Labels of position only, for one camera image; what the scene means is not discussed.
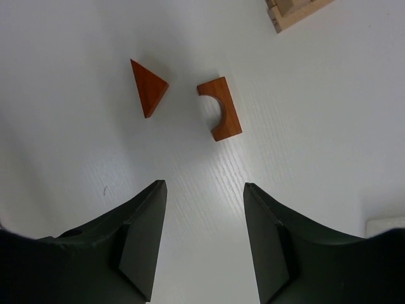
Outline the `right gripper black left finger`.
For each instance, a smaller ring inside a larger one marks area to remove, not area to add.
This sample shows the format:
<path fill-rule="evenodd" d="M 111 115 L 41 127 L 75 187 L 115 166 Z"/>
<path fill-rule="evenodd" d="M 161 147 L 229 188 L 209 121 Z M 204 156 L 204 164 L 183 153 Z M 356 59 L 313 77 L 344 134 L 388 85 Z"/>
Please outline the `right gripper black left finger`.
<path fill-rule="evenodd" d="M 166 211 L 156 180 L 58 237 L 1 231 L 2 303 L 148 303 Z"/>

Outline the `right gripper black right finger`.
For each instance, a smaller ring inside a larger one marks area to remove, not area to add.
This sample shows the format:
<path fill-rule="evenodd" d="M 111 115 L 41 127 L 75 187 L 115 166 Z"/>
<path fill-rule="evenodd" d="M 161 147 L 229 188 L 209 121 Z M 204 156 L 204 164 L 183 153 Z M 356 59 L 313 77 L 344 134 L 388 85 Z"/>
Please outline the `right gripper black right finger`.
<path fill-rule="evenodd" d="M 253 183 L 243 193 L 261 303 L 403 303 L 404 229 L 333 230 Z"/>

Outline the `white perforated box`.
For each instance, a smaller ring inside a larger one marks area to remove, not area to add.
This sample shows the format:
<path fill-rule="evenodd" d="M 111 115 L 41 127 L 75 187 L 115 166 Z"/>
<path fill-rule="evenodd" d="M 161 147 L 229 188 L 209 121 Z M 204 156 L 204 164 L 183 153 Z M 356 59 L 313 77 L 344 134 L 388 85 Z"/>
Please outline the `white perforated box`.
<path fill-rule="evenodd" d="M 372 238 L 392 229 L 405 228 L 405 217 L 389 217 L 368 220 L 365 227 L 366 238 Z"/>

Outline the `red-brown arch wood block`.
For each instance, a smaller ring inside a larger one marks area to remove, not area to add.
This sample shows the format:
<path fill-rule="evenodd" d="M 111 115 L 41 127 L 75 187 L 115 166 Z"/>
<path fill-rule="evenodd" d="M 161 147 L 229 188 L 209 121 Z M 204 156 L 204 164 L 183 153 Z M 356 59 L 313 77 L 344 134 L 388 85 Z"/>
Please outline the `red-brown arch wood block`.
<path fill-rule="evenodd" d="M 198 95 L 217 100 L 221 118 L 211 133 L 216 142 L 242 133 L 242 127 L 225 77 L 220 77 L 197 86 Z"/>

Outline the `red-brown triangle wood block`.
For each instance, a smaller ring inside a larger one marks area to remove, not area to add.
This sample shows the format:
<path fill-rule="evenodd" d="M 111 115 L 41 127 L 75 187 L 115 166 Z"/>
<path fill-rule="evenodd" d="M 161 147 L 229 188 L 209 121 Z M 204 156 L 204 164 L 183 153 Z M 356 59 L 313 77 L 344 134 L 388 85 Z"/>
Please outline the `red-brown triangle wood block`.
<path fill-rule="evenodd" d="M 165 95 L 169 84 L 135 60 L 130 60 L 145 118 L 150 118 Z"/>

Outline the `engraved light wood block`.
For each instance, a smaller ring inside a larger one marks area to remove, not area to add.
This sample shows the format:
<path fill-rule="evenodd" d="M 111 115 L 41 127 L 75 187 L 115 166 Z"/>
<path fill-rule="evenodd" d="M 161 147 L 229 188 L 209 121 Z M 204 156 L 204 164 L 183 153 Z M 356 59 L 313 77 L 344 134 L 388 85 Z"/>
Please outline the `engraved light wood block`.
<path fill-rule="evenodd" d="M 268 6 L 268 15 L 275 28 L 276 33 L 281 33 L 284 30 L 289 29 L 291 26 L 302 21 L 303 19 L 311 16 L 320 9 L 331 4 L 333 0 L 307 0 L 307 4 L 297 11 L 287 15 L 282 16 L 278 8 L 276 7 L 275 0 L 268 0 L 266 4 Z"/>

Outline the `short light wood block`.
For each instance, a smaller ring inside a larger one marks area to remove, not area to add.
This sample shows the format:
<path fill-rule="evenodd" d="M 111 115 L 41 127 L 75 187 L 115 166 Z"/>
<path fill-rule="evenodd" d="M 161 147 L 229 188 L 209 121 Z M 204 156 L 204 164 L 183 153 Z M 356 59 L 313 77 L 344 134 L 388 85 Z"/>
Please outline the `short light wood block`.
<path fill-rule="evenodd" d="M 307 0 L 275 0 L 275 2 L 282 16 L 287 16 L 308 3 Z"/>

